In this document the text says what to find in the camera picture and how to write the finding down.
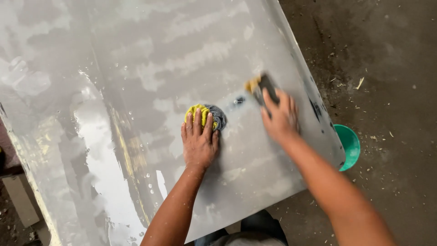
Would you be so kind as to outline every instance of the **green bucket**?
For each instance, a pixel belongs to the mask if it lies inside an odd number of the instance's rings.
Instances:
[[[334,127],[343,145],[344,153],[346,154],[346,161],[340,168],[340,171],[346,171],[353,167],[353,165],[357,163],[358,157],[360,157],[360,140],[349,127],[343,125],[334,125]]]

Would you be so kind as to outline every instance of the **left hand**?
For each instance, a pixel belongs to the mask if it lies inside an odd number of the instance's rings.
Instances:
[[[209,113],[202,130],[202,116],[200,109],[196,110],[197,117],[187,115],[187,123],[182,123],[181,136],[184,144],[184,159],[187,168],[206,169],[211,165],[219,149],[219,131],[212,133],[213,117]]]

